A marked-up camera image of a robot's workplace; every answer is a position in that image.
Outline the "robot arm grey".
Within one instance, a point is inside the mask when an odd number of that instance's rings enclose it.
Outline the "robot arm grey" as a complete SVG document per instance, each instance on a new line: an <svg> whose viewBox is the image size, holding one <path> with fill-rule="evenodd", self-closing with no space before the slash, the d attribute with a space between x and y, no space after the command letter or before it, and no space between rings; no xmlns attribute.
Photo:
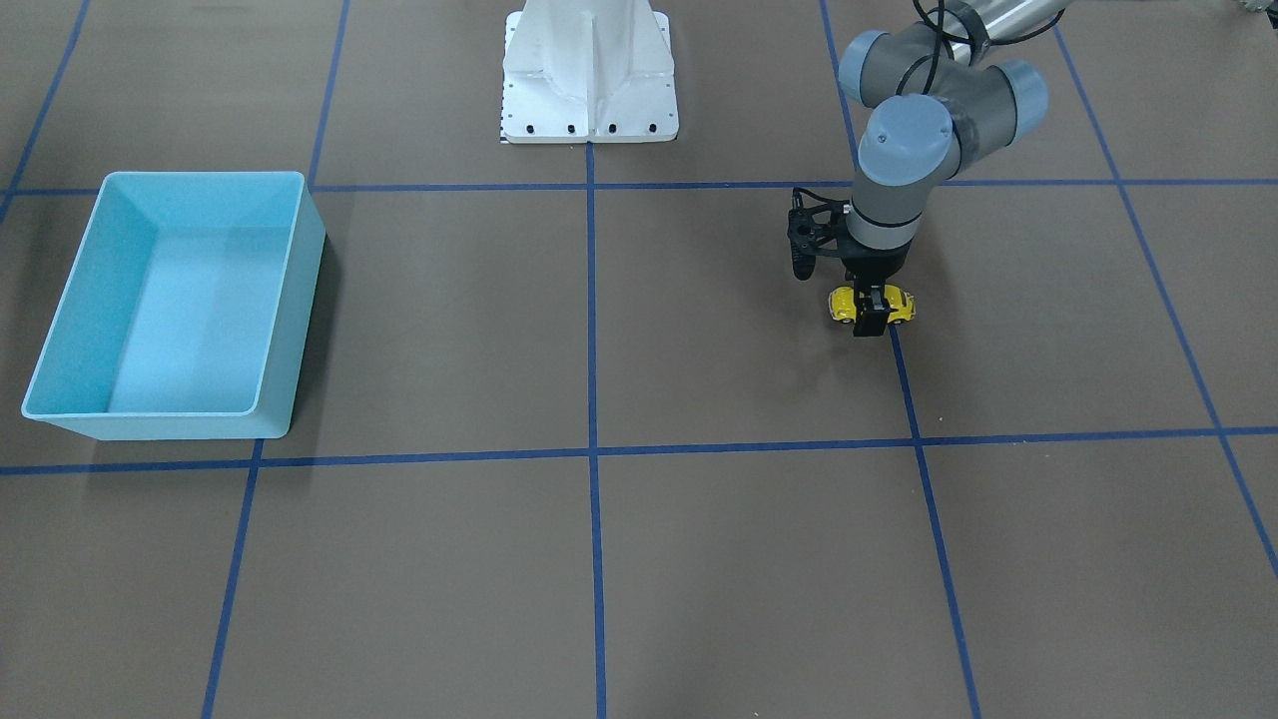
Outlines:
<svg viewBox="0 0 1278 719"><path fill-rule="evenodd" d="M1048 114L1048 83L1033 64L987 55L1048 32L1065 10L1063 1L919 1L912 26L849 43L837 82L869 119L849 199L805 206L812 192L794 190L787 238L799 281L820 258L840 261L858 290L904 267L930 192Z"/></svg>

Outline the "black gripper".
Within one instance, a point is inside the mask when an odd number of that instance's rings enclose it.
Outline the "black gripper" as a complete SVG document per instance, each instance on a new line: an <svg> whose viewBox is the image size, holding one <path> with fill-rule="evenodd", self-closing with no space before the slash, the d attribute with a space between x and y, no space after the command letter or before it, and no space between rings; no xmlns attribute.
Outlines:
<svg viewBox="0 0 1278 719"><path fill-rule="evenodd" d="M858 338L881 337L889 327L884 284L904 268L910 250L907 240L891 240L888 249L869 246L875 229L850 201L827 199L800 186L791 190L787 241L794 278L812 278L820 258L840 261L846 281L855 286L852 335Z"/></svg>

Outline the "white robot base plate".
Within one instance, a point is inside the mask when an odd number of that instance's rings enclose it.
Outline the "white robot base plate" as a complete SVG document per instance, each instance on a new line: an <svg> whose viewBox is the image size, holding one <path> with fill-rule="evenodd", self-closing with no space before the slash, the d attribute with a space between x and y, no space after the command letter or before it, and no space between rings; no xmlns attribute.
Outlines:
<svg viewBox="0 0 1278 719"><path fill-rule="evenodd" d="M504 41L501 140L676 140L671 23L651 3L528 1Z"/></svg>

